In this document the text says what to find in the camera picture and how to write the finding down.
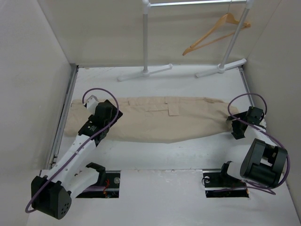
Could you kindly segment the beige trousers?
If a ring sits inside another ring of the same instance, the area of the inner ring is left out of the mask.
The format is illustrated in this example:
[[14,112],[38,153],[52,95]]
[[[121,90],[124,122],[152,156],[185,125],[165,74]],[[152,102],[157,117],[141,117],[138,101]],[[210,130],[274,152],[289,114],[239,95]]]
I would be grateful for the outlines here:
[[228,132],[228,112],[239,112],[208,97],[127,97],[117,103],[123,116],[107,138],[129,142],[168,144]]

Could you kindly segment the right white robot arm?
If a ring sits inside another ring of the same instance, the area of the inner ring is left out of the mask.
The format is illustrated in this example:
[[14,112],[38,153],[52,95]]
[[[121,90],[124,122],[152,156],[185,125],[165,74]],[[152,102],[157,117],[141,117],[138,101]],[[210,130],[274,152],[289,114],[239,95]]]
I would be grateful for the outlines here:
[[205,187],[221,187],[222,191],[251,188],[271,191],[282,185],[290,170],[287,150],[273,139],[260,125],[266,111],[249,107],[246,112],[231,114],[227,120],[232,125],[232,136],[236,140],[253,134],[254,138],[241,164],[228,161],[220,172],[205,173],[202,184]]

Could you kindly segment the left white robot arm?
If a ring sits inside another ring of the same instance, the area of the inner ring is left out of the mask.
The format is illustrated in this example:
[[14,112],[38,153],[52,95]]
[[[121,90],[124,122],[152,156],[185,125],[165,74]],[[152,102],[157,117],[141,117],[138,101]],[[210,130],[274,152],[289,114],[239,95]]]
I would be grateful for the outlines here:
[[78,131],[71,147],[48,173],[32,180],[32,198],[25,208],[26,213],[37,210],[62,219],[78,195],[94,189],[106,190],[110,184],[104,166],[83,163],[123,113],[109,100],[98,102],[92,97],[85,107],[91,115]]

